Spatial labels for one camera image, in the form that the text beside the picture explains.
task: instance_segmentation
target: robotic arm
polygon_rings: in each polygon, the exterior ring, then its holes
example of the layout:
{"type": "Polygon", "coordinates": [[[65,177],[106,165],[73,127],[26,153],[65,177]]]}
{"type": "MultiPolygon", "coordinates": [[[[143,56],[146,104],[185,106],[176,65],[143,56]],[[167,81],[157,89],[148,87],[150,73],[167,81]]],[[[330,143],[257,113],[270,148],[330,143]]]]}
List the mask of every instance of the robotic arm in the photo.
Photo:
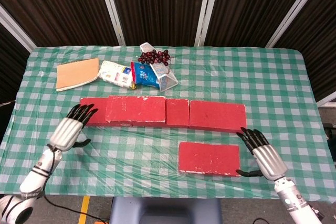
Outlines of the robotic arm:
{"type": "Polygon", "coordinates": [[[237,170],[236,172],[244,177],[264,176],[273,181],[275,191],[296,224],[320,224],[324,215],[310,207],[294,182],[285,176],[287,167],[265,136],[258,130],[241,129],[244,134],[237,133],[237,135],[256,158],[260,170],[252,172],[237,170]]]}
{"type": "Polygon", "coordinates": [[[13,195],[0,195],[0,220],[7,224],[22,224],[32,214],[36,199],[44,196],[45,187],[52,172],[60,160],[62,152],[71,148],[84,147],[91,142],[86,139],[76,142],[81,129],[98,109],[94,104],[74,106],[60,122],[36,165],[29,172],[20,186],[21,198],[13,195]]]}

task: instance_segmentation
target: spiral notebook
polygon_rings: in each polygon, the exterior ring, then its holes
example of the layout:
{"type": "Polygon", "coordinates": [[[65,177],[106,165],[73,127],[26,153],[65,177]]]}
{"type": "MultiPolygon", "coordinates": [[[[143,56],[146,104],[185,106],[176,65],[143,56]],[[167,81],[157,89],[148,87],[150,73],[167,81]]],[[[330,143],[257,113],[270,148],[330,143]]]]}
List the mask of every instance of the spiral notebook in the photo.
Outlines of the spiral notebook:
{"type": "Polygon", "coordinates": [[[57,66],[56,90],[73,89],[97,79],[99,59],[80,60],[57,66]]]}

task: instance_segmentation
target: red brick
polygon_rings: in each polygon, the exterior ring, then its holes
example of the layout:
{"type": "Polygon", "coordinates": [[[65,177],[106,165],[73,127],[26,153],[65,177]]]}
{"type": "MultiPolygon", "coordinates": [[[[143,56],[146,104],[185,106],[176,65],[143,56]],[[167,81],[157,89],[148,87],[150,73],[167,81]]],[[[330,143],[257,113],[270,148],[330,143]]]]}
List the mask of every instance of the red brick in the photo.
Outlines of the red brick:
{"type": "Polygon", "coordinates": [[[180,143],[178,170],[181,173],[239,176],[238,145],[180,143]]]}
{"type": "Polygon", "coordinates": [[[166,122],[165,97],[111,95],[106,106],[106,121],[111,126],[162,127],[166,122]]]}
{"type": "Polygon", "coordinates": [[[166,99],[166,126],[188,128],[189,100],[166,99]]]}
{"type": "Polygon", "coordinates": [[[204,101],[190,102],[189,128],[241,132],[240,127],[246,128],[244,105],[204,101]]]}
{"type": "Polygon", "coordinates": [[[91,117],[87,126],[110,126],[105,119],[106,105],[108,98],[100,97],[86,97],[80,100],[80,105],[89,105],[94,103],[93,108],[97,108],[98,111],[91,117]]]}

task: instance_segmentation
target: grapes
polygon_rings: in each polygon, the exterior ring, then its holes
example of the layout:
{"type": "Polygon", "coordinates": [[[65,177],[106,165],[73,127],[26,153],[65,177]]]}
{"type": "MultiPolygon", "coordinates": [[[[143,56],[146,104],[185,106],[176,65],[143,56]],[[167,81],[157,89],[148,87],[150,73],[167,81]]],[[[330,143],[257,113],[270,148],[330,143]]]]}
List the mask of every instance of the grapes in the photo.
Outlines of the grapes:
{"type": "Polygon", "coordinates": [[[138,62],[141,62],[142,64],[163,63],[165,66],[168,66],[168,61],[171,58],[168,53],[167,49],[157,52],[153,49],[152,51],[141,53],[140,58],[138,58],[138,62]]]}

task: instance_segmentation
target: table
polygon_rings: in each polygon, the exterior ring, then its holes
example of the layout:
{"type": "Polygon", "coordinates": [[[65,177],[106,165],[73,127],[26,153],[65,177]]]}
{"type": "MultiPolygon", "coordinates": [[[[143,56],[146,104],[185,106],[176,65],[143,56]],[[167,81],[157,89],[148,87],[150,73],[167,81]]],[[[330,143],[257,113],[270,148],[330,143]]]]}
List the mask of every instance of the table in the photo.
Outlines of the table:
{"type": "MultiPolygon", "coordinates": [[[[20,183],[45,149],[59,121],[83,97],[164,95],[242,103],[247,124],[264,132],[279,151],[307,200],[336,200],[336,172],[302,55],[290,49],[157,47],[176,57],[180,84],[171,90],[120,88],[96,80],[56,92],[56,65],[98,57],[130,65],[139,47],[48,47],[30,55],[16,105],[0,146],[0,193],[20,183]]],[[[182,141],[240,146],[241,168],[257,168],[235,134],[151,127],[86,127],[79,140],[92,142],[63,154],[47,194],[190,198],[277,198],[264,178],[180,174],[182,141]]]]}

